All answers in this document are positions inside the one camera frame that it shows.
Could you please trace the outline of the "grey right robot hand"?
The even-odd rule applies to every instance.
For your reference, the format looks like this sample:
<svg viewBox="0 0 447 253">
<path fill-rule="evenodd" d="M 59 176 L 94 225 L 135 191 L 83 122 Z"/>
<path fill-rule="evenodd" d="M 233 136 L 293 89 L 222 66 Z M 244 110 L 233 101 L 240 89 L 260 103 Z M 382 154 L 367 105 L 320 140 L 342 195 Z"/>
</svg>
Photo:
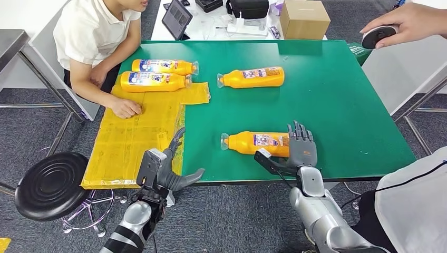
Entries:
<svg viewBox="0 0 447 253">
<path fill-rule="evenodd" d="M 310 130 L 307 130 L 302 124 L 293 121 L 293 124 L 287 124 L 289 136 L 289 158 L 286 162 L 288 167 L 317 165 L 317 148 L 314 142 L 314 136 Z"/>
</svg>

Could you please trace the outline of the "person's left hand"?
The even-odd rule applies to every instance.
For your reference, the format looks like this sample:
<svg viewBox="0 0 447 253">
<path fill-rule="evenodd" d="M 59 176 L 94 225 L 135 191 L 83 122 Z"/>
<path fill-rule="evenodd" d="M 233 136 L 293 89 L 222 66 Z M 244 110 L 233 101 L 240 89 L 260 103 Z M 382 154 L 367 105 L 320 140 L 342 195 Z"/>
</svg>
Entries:
<svg viewBox="0 0 447 253">
<path fill-rule="evenodd" d="M 108 74 L 108 69 L 98 64 L 95 66 L 90 73 L 90 81 L 97 87 L 102 87 L 106 76 Z"/>
</svg>

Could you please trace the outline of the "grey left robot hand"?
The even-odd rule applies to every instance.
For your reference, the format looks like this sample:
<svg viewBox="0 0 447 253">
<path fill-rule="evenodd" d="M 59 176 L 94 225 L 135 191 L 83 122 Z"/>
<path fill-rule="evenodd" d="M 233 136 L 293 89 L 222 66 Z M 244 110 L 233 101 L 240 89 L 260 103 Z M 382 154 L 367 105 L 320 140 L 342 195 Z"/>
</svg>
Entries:
<svg viewBox="0 0 447 253">
<path fill-rule="evenodd" d="M 161 169 L 158 169 L 157 172 L 157 184 L 173 192 L 179 191 L 196 183 L 202 178 L 205 172 L 204 168 L 199 168 L 193 174 L 179 176 L 172 171 L 172 160 L 178 146 L 181 145 L 180 139 L 183 137 L 185 131 L 185 127 L 180 128 L 173 136 L 169 146 L 164 149 L 163 153 L 167 156 L 167 158 L 162 162 Z"/>
</svg>

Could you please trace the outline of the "person's hand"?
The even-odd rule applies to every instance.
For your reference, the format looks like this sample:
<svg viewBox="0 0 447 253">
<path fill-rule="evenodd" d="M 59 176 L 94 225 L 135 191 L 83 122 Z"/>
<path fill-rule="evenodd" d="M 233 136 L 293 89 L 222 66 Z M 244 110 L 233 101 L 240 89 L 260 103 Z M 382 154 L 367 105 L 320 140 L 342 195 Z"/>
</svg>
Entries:
<svg viewBox="0 0 447 253">
<path fill-rule="evenodd" d="M 365 34 L 376 27 L 391 24 L 396 24 L 399 31 L 393 36 L 378 41 L 376 49 L 418 41 L 433 35 L 446 38 L 446 9 L 405 3 L 370 21 L 360 32 Z"/>
</svg>

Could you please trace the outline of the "person's right hand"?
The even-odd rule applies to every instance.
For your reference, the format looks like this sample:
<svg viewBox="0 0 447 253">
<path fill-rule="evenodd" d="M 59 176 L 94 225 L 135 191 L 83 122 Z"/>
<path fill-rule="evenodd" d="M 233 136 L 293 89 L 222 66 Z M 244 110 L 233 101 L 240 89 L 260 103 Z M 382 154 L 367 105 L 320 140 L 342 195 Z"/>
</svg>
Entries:
<svg viewBox="0 0 447 253">
<path fill-rule="evenodd" d="M 142 113 L 141 106 L 134 101 L 115 98 L 109 108 L 121 119 L 128 119 Z"/>
</svg>

